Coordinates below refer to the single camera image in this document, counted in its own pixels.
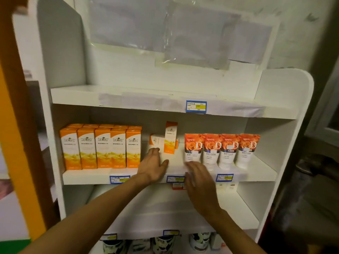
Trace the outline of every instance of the hand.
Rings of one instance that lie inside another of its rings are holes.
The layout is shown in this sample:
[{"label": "hand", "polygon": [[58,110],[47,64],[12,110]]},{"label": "hand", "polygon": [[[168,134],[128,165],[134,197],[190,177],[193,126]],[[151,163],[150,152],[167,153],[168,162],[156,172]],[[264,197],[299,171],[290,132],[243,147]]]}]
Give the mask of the hand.
[{"label": "hand", "polygon": [[169,160],[160,165],[159,148],[151,148],[139,165],[137,174],[147,175],[149,183],[156,183],[165,174]]},{"label": "hand", "polygon": [[185,185],[194,208],[206,220],[218,215],[222,209],[219,206],[217,189],[210,173],[200,162],[190,161],[185,164],[193,174],[192,177],[186,172]]}]

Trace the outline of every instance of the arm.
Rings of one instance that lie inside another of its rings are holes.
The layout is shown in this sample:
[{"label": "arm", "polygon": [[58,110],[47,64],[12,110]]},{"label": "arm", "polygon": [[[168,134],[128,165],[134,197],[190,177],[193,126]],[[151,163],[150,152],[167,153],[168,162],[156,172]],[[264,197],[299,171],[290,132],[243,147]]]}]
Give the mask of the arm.
[{"label": "arm", "polygon": [[125,206],[165,174],[167,165],[168,160],[160,165],[158,148],[150,149],[136,175],[53,226],[20,254],[88,253]]},{"label": "arm", "polygon": [[199,162],[187,162],[193,177],[186,173],[186,188],[194,208],[220,234],[234,254],[265,254],[228,215],[218,202],[215,182]]}]

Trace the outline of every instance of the orange rose packaging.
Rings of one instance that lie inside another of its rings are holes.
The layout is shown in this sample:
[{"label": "orange rose packaging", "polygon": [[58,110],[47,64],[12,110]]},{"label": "orange rose packaging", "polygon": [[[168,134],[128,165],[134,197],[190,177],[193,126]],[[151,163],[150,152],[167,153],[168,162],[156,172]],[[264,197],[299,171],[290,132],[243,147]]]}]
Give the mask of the orange rose packaging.
[{"label": "orange rose packaging", "polygon": [[200,161],[205,134],[185,134],[185,162]]},{"label": "orange rose packaging", "polygon": [[220,134],[205,134],[204,163],[216,164],[221,149],[222,137]]},{"label": "orange rose packaging", "polygon": [[237,156],[237,161],[235,165],[237,167],[247,169],[248,163],[251,160],[251,157],[257,147],[257,144],[260,139],[258,134],[241,134],[241,142],[239,145],[239,151]]},{"label": "orange rose packaging", "polygon": [[222,134],[219,163],[232,164],[240,142],[239,134]]}]

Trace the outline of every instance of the brand logo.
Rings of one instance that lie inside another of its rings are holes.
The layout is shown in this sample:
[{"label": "brand logo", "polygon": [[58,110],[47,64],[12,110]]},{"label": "brand logo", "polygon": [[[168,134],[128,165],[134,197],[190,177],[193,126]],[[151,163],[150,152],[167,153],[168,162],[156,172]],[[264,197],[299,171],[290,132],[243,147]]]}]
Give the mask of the brand logo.
[{"label": "brand logo", "polygon": [[81,141],[92,141],[92,138],[89,137],[81,138]]},{"label": "brand logo", "polygon": [[108,141],[108,138],[101,137],[101,138],[98,138],[98,141]]},{"label": "brand logo", "polygon": [[69,137],[69,138],[65,138],[64,141],[75,141],[75,139]]},{"label": "brand logo", "polygon": [[113,138],[113,141],[123,141],[120,137],[118,138]]}]

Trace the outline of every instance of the price tag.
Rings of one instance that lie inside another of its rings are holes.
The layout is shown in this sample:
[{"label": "price tag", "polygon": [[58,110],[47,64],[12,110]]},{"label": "price tag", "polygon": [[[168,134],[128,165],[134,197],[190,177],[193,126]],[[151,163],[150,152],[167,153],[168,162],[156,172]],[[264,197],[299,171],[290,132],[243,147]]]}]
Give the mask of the price tag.
[{"label": "price tag", "polygon": [[168,175],[167,176],[167,183],[183,183],[185,181],[184,176],[177,176],[177,175]]},{"label": "price tag", "polygon": [[215,182],[232,182],[234,174],[217,174]]},{"label": "price tag", "polygon": [[109,180],[112,185],[119,185],[121,183],[125,183],[128,179],[130,179],[130,175],[124,175],[124,176],[110,175],[109,176]]},{"label": "price tag", "polygon": [[186,101],[186,112],[206,114],[207,102],[203,101]]},{"label": "price tag", "polygon": [[104,234],[103,236],[101,236],[100,241],[116,240],[117,238],[118,235],[116,233]]},{"label": "price tag", "polygon": [[179,230],[164,230],[162,235],[163,236],[168,236],[168,235],[179,235],[180,231]]}]

